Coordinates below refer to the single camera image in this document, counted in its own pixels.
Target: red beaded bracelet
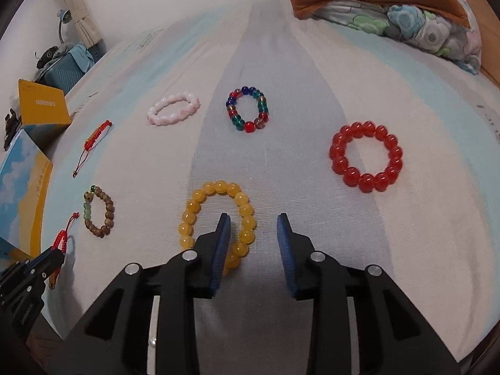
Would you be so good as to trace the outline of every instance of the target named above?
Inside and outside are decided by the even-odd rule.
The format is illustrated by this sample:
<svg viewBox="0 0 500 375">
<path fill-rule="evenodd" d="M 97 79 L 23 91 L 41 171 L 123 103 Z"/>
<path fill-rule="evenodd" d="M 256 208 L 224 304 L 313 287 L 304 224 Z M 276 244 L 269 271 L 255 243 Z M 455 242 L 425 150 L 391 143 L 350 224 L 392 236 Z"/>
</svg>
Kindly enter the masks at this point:
<svg viewBox="0 0 500 375">
<path fill-rule="evenodd" d="M 379 141 L 383 141 L 389 150 L 389 165 L 383 172 L 377 173 L 375 176 L 370 173 L 361 175 L 358 168 L 349 167 L 349 161 L 345 157 L 347 143 L 350 143 L 353 138 L 361 138 L 363 136 L 375 137 Z M 375 126 L 371 121 L 367 121 L 364 124 L 354 122 L 351 126 L 344 125 L 333 136 L 329 155 L 333 160 L 333 171 L 339 175 L 343 175 L 343 181 L 347 186 L 350 188 L 359 186 L 359 189 L 363 193 L 371 193 L 373 189 L 385 191 L 390 184 L 396 182 L 399 172 L 403 168 L 403 150 L 398 146 L 396 136 L 389 134 L 385 126 Z"/>
</svg>

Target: bedsheet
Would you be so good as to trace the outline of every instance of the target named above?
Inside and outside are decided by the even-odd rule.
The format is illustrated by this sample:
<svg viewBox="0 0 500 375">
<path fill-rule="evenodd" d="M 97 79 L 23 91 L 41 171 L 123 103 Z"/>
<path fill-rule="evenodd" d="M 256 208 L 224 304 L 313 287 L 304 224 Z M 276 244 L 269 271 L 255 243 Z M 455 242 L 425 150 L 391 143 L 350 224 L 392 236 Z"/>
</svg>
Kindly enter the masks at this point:
<svg viewBox="0 0 500 375">
<path fill-rule="evenodd" d="M 237 131 L 228 93 L 256 86 L 270 120 Z M 165 94 L 202 103 L 187 120 L 152 126 L 147 111 Z M 500 318 L 500 91 L 433 55 L 324 20 L 294 18 L 289 2 L 206 13 L 144 32 L 103 57 L 67 96 L 72 125 L 53 149 L 42 246 L 51 245 L 83 193 L 101 186 L 115 202 L 111 235 L 94 237 L 80 218 L 44 315 L 66 336 L 123 267 L 165 263 L 180 249 L 185 202 L 204 181 L 239 183 L 257 219 L 256 241 L 213 300 L 196 302 L 205 374 L 304 374 L 312 303 L 287 292 L 276 218 L 341 264 L 376 263 L 403 289 L 456 359 Z M 256 116 L 250 99 L 238 104 Z M 83 142 L 104 120 L 112 130 L 73 179 Z M 404 168 L 386 192 L 362 194 L 331 170 L 328 149 L 344 124 L 372 120 L 397 135 Z M 354 140 L 348 157 L 362 172 L 382 170 L 376 140 Z M 99 202 L 93 206 L 98 218 Z M 195 236 L 227 196 L 202 205 Z"/>
</svg>

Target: box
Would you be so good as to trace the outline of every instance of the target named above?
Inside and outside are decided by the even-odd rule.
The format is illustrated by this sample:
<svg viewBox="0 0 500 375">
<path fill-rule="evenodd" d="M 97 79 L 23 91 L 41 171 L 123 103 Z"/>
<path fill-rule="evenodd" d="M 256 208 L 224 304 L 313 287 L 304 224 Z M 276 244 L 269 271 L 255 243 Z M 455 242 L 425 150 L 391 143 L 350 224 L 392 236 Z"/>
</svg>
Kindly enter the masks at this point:
<svg viewBox="0 0 500 375">
<path fill-rule="evenodd" d="M 41 149 L 45 149 L 71 120 L 62 90 L 19 80 L 21 128 Z"/>
<path fill-rule="evenodd" d="M 51 162 L 20 130 L 0 166 L 0 252 L 4 258 L 22 260 L 40 254 L 51 172 Z"/>
</svg>

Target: bracelet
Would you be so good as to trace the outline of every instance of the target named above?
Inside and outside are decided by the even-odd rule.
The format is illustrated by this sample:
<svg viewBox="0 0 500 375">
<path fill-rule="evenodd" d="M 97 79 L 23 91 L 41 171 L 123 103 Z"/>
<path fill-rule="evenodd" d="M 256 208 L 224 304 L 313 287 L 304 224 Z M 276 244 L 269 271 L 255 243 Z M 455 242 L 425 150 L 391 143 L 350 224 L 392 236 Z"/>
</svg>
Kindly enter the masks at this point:
<svg viewBox="0 0 500 375">
<path fill-rule="evenodd" d="M 170 115 L 158 116 L 158 112 L 168 105 L 177 103 L 179 101 L 187 101 L 189 104 L 186 108 L 183 108 L 177 113 L 172 113 Z M 175 96 L 162 97 L 156 104 L 149 109 L 147 112 L 147 119 L 151 124 L 156 125 L 170 125 L 175 124 L 179 121 L 183 121 L 190 115 L 196 113 L 199 109 L 200 103 L 198 97 L 191 93 L 177 94 Z"/>
<path fill-rule="evenodd" d="M 104 225 L 101 228 L 97 228 L 93 225 L 91 220 L 91 202 L 93 200 L 94 194 L 100 198 L 104 203 L 106 203 L 106 213 L 104 217 Z M 114 226 L 114 203 L 111 198 L 103 192 L 99 186 L 92 185 L 90 191 L 86 191 L 83 194 L 85 203 L 83 204 L 83 218 L 85 227 L 94 234 L 96 237 L 103 238 L 105 235 L 109 235 L 111 229 Z"/>
<path fill-rule="evenodd" d="M 223 274 L 226 275 L 229 269 L 239 267 L 241 258 L 248 254 L 248 245 L 255 240 L 255 229 L 257 222 L 253 215 L 253 207 L 250 205 L 250 200 L 246 193 L 242 192 L 236 183 L 226 183 L 223 180 L 217 182 L 205 182 L 201 189 L 197 189 L 192 193 L 192 198 L 186 203 L 186 210 L 182 213 L 182 223 L 179 224 L 177 230 L 181 234 L 179 244 L 182 249 L 191 249 L 194 246 L 194 238 L 192 224 L 196 221 L 196 214 L 201 210 L 200 203 L 203 203 L 207 196 L 214 193 L 221 195 L 228 194 L 234 199 L 238 206 L 239 214 L 242 217 L 242 229 L 231 250 L 227 253 L 226 262 L 224 264 Z"/>
<path fill-rule="evenodd" d="M 258 117 L 253 122 L 245 122 L 236 111 L 236 103 L 239 97 L 248 94 L 257 100 Z M 226 109 L 229 118 L 238 131 L 245 130 L 247 133 L 253 133 L 255 129 L 263 129 L 269 120 L 268 101 L 264 97 L 264 94 L 255 87 L 244 86 L 241 89 L 232 91 L 226 101 Z"/>
<path fill-rule="evenodd" d="M 375 137 L 382 141 L 389 150 L 389 165 L 384 172 L 373 176 L 370 173 L 361 175 L 359 169 L 350 166 L 345 157 L 346 145 L 354 138 Z M 395 135 L 389 134 L 387 128 L 383 125 L 375 126 L 371 121 L 364 124 L 354 122 L 351 126 L 344 125 L 340 131 L 333 136 L 332 146 L 329 156 L 333 160 L 332 169 L 335 173 L 343 175 L 344 183 L 350 188 L 359 185 L 363 193 L 371 193 L 373 189 L 385 191 L 390 184 L 396 182 L 399 172 L 403 168 L 403 149 L 398 146 L 398 139 Z"/>
</svg>

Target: yellow beaded bracelet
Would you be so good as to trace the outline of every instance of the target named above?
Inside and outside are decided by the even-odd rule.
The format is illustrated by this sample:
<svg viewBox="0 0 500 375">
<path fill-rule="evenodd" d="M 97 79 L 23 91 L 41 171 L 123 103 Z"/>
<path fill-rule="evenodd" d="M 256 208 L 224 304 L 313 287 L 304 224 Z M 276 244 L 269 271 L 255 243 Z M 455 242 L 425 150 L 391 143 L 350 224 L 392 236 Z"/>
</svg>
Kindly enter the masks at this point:
<svg viewBox="0 0 500 375">
<path fill-rule="evenodd" d="M 234 202 L 238 206 L 239 214 L 242 217 L 242 230 L 239 232 L 238 241 L 236 241 L 229 252 L 227 253 L 226 263 L 224 264 L 224 275 L 229 272 L 229 269 L 239 267 L 241 258 L 248 254 L 248 245 L 253 243 L 255 234 L 253 230 L 257 226 L 255 218 L 252 216 L 253 207 L 249 202 L 246 193 L 242 192 L 236 183 L 226 183 L 223 180 L 217 182 L 205 182 L 201 189 L 197 189 L 192 193 L 192 198 L 186 203 L 186 210 L 182 213 L 182 223 L 179 224 L 178 231 L 181 234 L 179 244 L 182 249 L 190 249 L 194 246 L 194 238 L 192 224 L 196 221 L 196 214 L 201 210 L 200 203 L 203 203 L 207 196 L 214 193 L 221 195 L 228 194 L 234 198 Z"/>
</svg>

